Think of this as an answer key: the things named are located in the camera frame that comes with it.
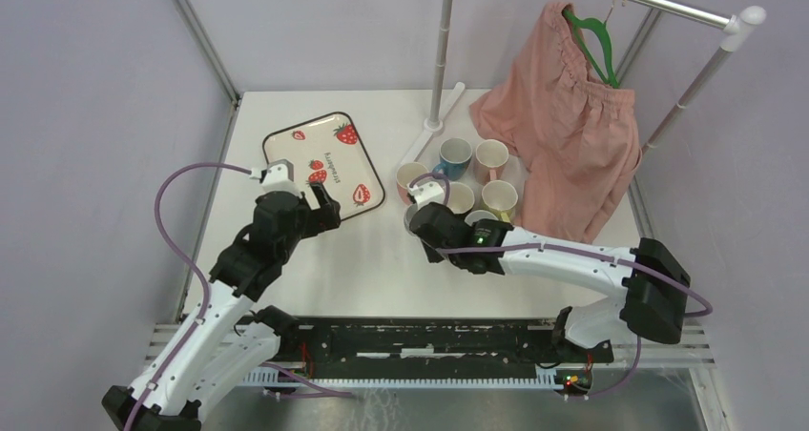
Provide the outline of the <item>black mug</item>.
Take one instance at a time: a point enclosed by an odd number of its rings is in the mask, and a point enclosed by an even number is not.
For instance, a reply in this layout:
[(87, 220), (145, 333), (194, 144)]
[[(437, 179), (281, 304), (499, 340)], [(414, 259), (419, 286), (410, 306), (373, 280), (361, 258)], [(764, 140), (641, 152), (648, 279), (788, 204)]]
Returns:
[(450, 183), (449, 199), (446, 206), (453, 214), (466, 216), (474, 210), (475, 205), (475, 193), (467, 184), (459, 181)]

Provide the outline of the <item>terracotta mug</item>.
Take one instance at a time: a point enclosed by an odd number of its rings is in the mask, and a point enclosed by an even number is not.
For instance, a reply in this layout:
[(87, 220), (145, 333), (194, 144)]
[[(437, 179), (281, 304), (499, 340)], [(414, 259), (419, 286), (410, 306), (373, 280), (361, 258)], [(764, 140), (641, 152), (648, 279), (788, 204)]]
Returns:
[(474, 210), (465, 217), (465, 223), (468, 225), (474, 225), (482, 220), (499, 221), (500, 218), (487, 210)]

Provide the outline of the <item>salmon pink mug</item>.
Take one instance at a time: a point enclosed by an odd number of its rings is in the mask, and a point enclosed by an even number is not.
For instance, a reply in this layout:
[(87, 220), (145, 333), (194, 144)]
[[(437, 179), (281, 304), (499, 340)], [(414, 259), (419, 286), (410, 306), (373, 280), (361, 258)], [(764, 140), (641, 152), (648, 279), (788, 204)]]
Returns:
[(396, 171), (395, 180), (400, 200), (405, 206), (410, 205), (408, 187), (417, 177), (427, 174), (428, 168), (420, 162), (406, 162)]

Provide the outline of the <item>yellow mug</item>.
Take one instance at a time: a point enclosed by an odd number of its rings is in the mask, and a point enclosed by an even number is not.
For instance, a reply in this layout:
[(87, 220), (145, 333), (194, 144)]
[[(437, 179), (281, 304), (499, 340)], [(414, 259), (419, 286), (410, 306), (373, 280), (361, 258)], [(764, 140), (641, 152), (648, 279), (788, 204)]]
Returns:
[(498, 219), (512, 222), (515, 219), (519, 195), (515, 187), (504, 180), (492, 180), (481, 192), (484, 208)]

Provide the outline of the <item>blue mug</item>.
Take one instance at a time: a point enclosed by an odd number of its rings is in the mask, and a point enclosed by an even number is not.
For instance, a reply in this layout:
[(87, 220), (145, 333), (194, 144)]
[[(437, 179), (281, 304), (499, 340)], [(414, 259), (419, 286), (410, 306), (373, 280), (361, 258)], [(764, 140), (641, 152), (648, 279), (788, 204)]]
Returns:
[(439, 163), (432, 172), (445, 175), (451, 181), (460, 180), (472, 158), (472, 147), (463, 138), (446, 139), (439, 149)]

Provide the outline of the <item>light pink mug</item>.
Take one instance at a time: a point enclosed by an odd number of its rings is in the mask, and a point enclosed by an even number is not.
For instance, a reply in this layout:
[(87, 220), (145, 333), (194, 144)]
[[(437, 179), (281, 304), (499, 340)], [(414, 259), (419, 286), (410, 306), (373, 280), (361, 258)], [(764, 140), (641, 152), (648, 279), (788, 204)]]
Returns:
[(508, 163), (509, 150), (506, 144), (495, 139), (486, 139), (477, 145), (473, 157), (473, 173), (476, 181), (486, 185), (500, 179)]

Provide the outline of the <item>grey-blue mug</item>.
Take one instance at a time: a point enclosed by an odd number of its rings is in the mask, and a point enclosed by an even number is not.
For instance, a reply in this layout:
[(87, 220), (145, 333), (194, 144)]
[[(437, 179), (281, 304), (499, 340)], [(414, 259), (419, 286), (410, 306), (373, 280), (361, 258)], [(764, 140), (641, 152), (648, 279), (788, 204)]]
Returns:
[(421, 219), (418, 216), (420, 208), (417, 204), (409, 205), (404, 212), (404, 227), (411, 236), (416, 236), (416, 232), (421, 226)]

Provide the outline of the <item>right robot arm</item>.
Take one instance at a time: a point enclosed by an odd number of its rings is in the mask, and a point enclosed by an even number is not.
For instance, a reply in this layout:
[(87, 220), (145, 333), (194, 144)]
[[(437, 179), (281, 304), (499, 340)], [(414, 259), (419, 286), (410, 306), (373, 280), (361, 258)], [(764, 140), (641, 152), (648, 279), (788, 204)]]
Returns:
[(560, 311), (552, 353), (575, 362), (613, 334), (649, 341), (681, 341), (691, 278), (660, 241), (643, 237), (635, 247), (596, 245), (541, 236), (505, 221), (464, 222), (448, 207), (411, 206), (406, 229), (421, 240), (431, 263), (449, 261), (474, 275), (532, 276), (601, 294), (595, 303)]

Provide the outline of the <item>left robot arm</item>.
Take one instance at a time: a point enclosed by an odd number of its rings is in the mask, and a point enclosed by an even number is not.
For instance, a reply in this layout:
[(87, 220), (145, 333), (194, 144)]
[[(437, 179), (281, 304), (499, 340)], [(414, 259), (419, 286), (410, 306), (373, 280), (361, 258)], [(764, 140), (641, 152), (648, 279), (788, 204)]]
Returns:
[(256, 200), (253, 220), (224, 249), (203, 299), (153, 363), (128, 386), (112, 386), (102, 406), (119, 430), (198, 430), (210, 412), (260, 363), (289, 361), (299, 335), (257, 318), (240, 341), (220, 343), (281, 275), (298, 243), (341, 224), (339, 202), (321, 183), (310, 207), (289, 181)]

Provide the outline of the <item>strawberry pattern tray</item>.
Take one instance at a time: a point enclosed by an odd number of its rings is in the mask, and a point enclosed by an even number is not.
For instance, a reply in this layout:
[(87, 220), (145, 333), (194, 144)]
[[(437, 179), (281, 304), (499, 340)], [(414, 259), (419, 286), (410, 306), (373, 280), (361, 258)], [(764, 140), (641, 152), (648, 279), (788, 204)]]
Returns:
[(381, 206), (386, 192), (353, 119), (333, 112), (268, 134), (265, 160), (286, 159), (307, 191), (321, 183), (347, 220)]

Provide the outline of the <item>pink shorts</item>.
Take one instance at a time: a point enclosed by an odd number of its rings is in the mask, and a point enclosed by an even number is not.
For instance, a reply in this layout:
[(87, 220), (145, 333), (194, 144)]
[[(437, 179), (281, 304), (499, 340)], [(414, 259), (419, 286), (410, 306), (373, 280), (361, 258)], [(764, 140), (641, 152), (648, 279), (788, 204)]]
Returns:
[(507, 79), (469, 112), (482, 138), (503, 142), (526, 168), (520, 225), (591, 243), (628, 191), (642, 151), (635, 93), (592, 74), (564, 15), (572, 9), (548, 2)]

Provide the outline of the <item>metal clothes rack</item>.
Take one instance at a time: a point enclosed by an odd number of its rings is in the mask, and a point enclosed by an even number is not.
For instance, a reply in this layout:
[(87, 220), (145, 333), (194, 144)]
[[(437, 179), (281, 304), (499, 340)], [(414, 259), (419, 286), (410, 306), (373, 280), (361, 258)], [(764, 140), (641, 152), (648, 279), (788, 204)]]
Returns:
[[(688, 89), (680, 96), (644, 144), (643, 151), (647, 152), (656, 147), (662, 135), (673, 126), (680, 114), (687, 110), (688, 106), (702, 91), (705, 84), (716, 74), (730, 55), (739, 50), (752, 33), (765, 22), (767, 11), (760, 6), (750, 6), (738, 14), (726, 15), (687, 5), (677, 0), (623, 1), (640, 4), (650, 10), (683, 17), (703, 25), (720, 29), (725, 33), (724, 39), (721, 41), (719, 48), (713, 54), (709, 62), (705, 64)], [(462, 82), (458, 82), (448, 95), (443, 95), (452, 5), (453, 0), (442, 1), (437, 54), (431, 87), (430, 110), (424, 120), (421, 133), (402, 157), (401, 161), (403, 163), (417, 160), (432, 138), (442, 133), (444, 129), (444, 118), (451, 112), (454, 105), (466, 90), (466, 85)]]

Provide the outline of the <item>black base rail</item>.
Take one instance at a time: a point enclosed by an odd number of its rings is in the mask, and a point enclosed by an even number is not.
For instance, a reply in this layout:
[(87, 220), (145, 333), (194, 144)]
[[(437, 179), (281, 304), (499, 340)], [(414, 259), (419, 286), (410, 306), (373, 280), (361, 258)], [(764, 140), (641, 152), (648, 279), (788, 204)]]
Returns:
[(528, 380), (540, 368), (611, 363), (612, 345), (564, 341), (554, 319), (272, 318), (275, 363), (313, 380)]

